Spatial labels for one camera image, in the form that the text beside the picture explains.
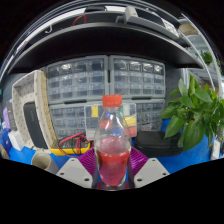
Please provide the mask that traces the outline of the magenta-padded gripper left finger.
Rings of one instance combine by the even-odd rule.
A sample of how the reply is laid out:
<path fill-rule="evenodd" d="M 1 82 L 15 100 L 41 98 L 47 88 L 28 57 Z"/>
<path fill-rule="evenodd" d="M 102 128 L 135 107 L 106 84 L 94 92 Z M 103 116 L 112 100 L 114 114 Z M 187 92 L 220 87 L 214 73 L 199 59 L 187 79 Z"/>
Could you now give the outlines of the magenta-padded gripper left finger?
<path fill-rule="evenodd" d="M 93 148 L 80 157 L 70 158 L 57 176 L 84 188 L 95 188 L 98 183 L 97 162 Z"/>

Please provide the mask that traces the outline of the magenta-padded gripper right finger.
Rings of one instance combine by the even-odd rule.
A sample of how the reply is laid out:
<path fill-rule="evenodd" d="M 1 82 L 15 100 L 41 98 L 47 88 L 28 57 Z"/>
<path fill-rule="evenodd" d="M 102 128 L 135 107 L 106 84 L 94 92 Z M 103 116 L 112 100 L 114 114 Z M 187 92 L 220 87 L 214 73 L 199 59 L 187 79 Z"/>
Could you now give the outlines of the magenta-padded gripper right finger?
<path fill-rule="evenodd" d="M 147 158 L 139 150 L 131 148 L 128 167 L 128 182 L 131 189 L 141 188 L 169 175 L 156 158 Z"/>

